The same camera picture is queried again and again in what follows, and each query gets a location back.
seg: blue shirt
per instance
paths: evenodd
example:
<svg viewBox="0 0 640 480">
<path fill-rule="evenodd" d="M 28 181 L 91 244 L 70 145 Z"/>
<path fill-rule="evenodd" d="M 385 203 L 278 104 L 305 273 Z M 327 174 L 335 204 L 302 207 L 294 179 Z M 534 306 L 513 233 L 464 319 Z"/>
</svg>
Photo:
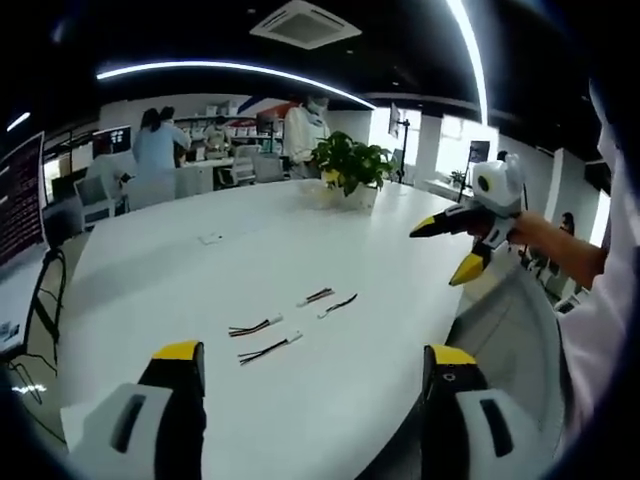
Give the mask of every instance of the blue shirt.
<svg viewBox="0 0 640 480">
<path fill-rule="evenodd" d="M 132 149 L 138 163 L 137 174 L 152 176 L 174 169 L 174 142 L 185 149 L 191 145 L 189 136 L 170 123 L 163 122 L 155 132 L 149 128 L 140 130 Z"/>
</svg>

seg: potted plant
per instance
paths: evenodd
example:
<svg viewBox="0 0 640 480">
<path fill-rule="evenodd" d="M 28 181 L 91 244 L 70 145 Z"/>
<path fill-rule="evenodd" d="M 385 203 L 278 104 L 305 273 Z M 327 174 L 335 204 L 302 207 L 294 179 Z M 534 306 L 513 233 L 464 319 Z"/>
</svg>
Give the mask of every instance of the potted plant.
<svg viewBox="0 0 640 480">
<path fill-rule="evenodd" d="M 454 187 L 456 185 L 458 187 L 461 186 L 465 180 L 465 174 L 462 170 L 454 170 L 449 174 L 449 177 L 451 178 L 451 183 L 453 184 Z"/>
<path fill-rule="evenodd" d="M 312 156 L 327 186 L 340 191 L 339 203 L 348 208 L 372 206 L 383 179 L 393 170 L 388 150 L 355 142 L 344 132 L 320 142 Z"/>
</svg>

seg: office desk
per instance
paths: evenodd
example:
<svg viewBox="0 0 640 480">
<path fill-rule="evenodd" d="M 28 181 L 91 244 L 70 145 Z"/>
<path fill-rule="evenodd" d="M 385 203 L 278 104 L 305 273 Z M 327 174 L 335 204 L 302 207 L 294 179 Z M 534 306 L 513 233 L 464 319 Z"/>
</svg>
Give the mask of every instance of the office desk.
<svg viewBox="0 0 640 480">
<path fill-rule="evenodd" d="M 423 183 L 428 192 L 446 198 L 453 202 L 458 200 L 460 195 L 460 187 L 453 187 L 448 183 L 441 182 L 440 180 L 423 180 Z M 462 192 L 462 199 L 467 200 L 473 197 L 473 190 L 469 187 L 465 188 Z"/>
<path fill-rule="evenodd" d="M 233 158 L 220 158 L 217 160 L 201 160 L 199 162 L 188 162 L 182 165 L 182 168 L 189 167 L 231 167 L 233 165 Z"/>
<path fill-rule="evenodd" d="M 61 322 L 71 447 L 84 416 L 136 382 L 155 351 L 198 339 L 203 478 L 352 480 L 375 458 L 421 390 L 423 345 L 447 338 L 461 296 L 448 281 L 472 239 L 410 239 L 451 205 L 411 187 L 386 184 L 366 214 L 313 209 L 296 183 L 185 198 L 95 227 Z M 324 287 L 336 294 L 296 307 Z M 278 313 L 283 322 L 228 336 Z M 298 330 L 294 344 L 238 363 Z"/>
</svg>

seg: white connector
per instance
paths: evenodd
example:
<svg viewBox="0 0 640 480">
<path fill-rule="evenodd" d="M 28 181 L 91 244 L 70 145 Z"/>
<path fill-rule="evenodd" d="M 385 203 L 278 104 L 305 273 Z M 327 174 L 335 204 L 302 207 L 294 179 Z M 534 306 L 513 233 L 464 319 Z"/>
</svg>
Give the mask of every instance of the white connector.
<svg viewBox="0 0 640 480">
<path fill-rule="evenodd" d="M 269 319 L 269 325 L 275 325 L 276 323 L 281 322 L 282 320 L 284 320 L 284 317 L 282 316 L 281 313 L 279 313 L 276 317 Z"/>
<path fill-rule="evenodd" d="M 291 345 L 293 342 L 295 342 L 296 340 L 300 340 L 301 338 L 302 333 L 300 333 L 300 331 L 297 331 L 293 336 L 287 337 L 287 343 Z"/>
</svg>

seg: small white card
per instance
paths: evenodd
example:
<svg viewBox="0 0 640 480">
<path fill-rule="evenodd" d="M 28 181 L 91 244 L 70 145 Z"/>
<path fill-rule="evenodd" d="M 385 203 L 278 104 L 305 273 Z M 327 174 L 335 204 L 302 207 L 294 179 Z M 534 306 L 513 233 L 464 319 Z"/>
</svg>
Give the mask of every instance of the small white card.
<svg viewBox="0 0 640 480">
<path fill-rule="evenodd" d="M 222 239 L 223 239 L 222 235 L 215 232 L 210 233 L 208 235 L 201 235 L 198 237 L 198 240 L 200 240 L 200 243 L 202 243 L 203 245 L 214 245 L 216 243 L 220 243 Z"/>
</svg>

